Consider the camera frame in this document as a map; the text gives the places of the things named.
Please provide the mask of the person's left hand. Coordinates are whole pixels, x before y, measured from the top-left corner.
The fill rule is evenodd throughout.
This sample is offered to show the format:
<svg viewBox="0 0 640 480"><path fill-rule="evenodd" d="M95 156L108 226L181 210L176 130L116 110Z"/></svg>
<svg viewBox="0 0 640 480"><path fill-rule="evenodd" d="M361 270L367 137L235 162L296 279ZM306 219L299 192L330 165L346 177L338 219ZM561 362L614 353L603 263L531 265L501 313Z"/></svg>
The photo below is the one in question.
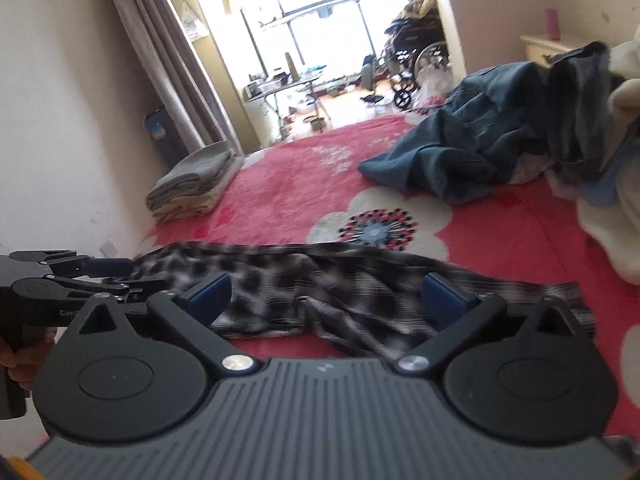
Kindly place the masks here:
<svg viewBox="0 0 640 480"><path fill-rule="evenodd" d="M48 327L44 330L42 338L35 344L17 351L13 351L2 340L1 365L8 370L9 378L17 382L24 390L32 390L32 384L40 367L54 348L57 334L56 327Z"/></svg>

